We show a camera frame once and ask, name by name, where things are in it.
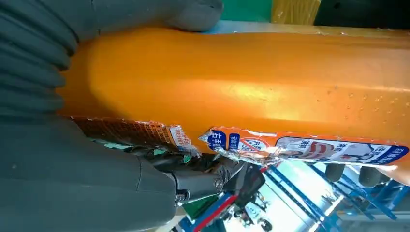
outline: plastic wrapper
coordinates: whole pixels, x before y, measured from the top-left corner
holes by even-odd
[[[200,137],[213,151],[233,160],[266,166],[282,160],[387,165],[409,149],[397,142],[312,135],[294,132],[261,133],[214,127]]]
[[[271,23],[313,25],[321,0],[274,0]]]
[[[110,143],[163,148],[174,152],[186,152],[200,156],[180,125],[160,122],[132,121],[118,118],[70,117],[87,137]]]

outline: blue metal frame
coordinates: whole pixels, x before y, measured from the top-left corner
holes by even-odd
[[[283,182],[285,182],[300,198],[302,198],[303,202],[309,207],[311,212],[319,219],[318,221],[321,222],[324,226],[324,229],[329,230],[331,228],[335,228],[338,231],[341,231],[341,228],[336,224],[334,220],[329,220],[328,216],[324,214],[324,212],[313,203],[302,191],[300,191],[288,178],[286,178],[277,168],[269,167],[274,174],[276,174]]]
[[[362,210],[361,207],[356,203],[355,200],[353,200],[353,198],[350,197],[349,194],[345,193],[339,186],[337,186],[335,183],[333,183],[332,181],[330,181],[329,179],[326,178],[326,175],[320,171],[317,167],[315,167],[314,165],[309,165],[309,167],[316,172],[320,177],[322,177],[330,186],[332,186],[334,189],[336,189],[340,194],[342,194],[346,199],[348,199],[353,206],[359,210],[362,214],[364,214],[367,218],[369,218],[370,220],[374,220],[374,217],[366,210]]]
[[[292,194],[290,194],[285,187],[280,184],[269,172],[264,173],[280,190],[282,190],[286,196],[288,196],[306,215],[314,221],[320,221],[320,218],[313,215],[308,209],[306,209]]]
[[[225,193],[223,196],[221,196],[217,201],[215,201],[209,208],[205,210],[205,212],[200,215],[195,222],[192,224],[191,221],[187,218],[184,217],[180,222],[179,225],[180,227],[185,231],[185,232],[193,232],[194,229],[199,226],[205,219],[207,219],[216,209],[218,209],[226,200],[228,200],[232,195],[230,193]]]
[[[358,186],[354,181],[352,181],[350,178],[348,178],[345,174],[342,175],[342,180],[346,181],[347,184],[353,189],[359,196],[363,197],[367,201],[369,201],[372,205],[374,205],[377,209],[382,211],[385,215],[387,215],[390,219],[396,220],[397,217],[392,213],[392,211],[385,206],[384,204],[380,203],[379,201],[376,201],[368,192],[366,192],[364,189],[362,189],[360,186]]]

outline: wrinkled plastic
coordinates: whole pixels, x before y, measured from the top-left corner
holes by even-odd
[[[150,121],[133,121],[119,118],[70,117],[87,137],[102,142],[167,149],[200,156],[180,125],[165,125]]]
[[[391,141],[293,132],[261,133],[234,127],[214,127],[199,139],[218,154],[262,166],[290,159],[379,167],[409,151],[406,146]]]

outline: blue rack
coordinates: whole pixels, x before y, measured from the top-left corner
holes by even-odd
[[[392,179],[390,179],[385,185],[379,185],[374,188],[362,188],[345,174],[342,175],[342,178],[339,181],[333,183],[328,180],[325,174],[318,168],[313,165],[310,165],[310,167],[370,220],[374,220],[372,212],[375,212],[376,210],[383,212],[390,219],[396,220],[397,217],[393,214],[392,210],[410,191],[410,187],[404,186]],[[339,186],[343,186],[351,190],[351,192],[347,194]],[[362,207],[352,198],[353,196],[361,197],[365,202],[369,203],[368,206]]]
[[[269,170],[271,170],[275,175],[277,175],[284,183],[286,183],[302,200],[303,202],[308,206],[309,210],[313,214],[313,217],[311,217],[309,214],[308,216],[313,218],[315,221],[320,222],[322,227],[325,230],[330,230],[331,228],[335,228],[338,231],[341,231],[340,227],[336,224],[335,220],[330,220],[328,216],[324,214],[324,212],[317,206],[315,203],[313,203],[300,189],[298,189],[288,178],[286,178],[277,168],[275,167],[269,167]],[[278,187],[283,191],[285,188],[278,182],[276,181],[276,184],[278,184]],[[288,191],[284,191],[284,193],[289,197],[289,198],[294,198]]]

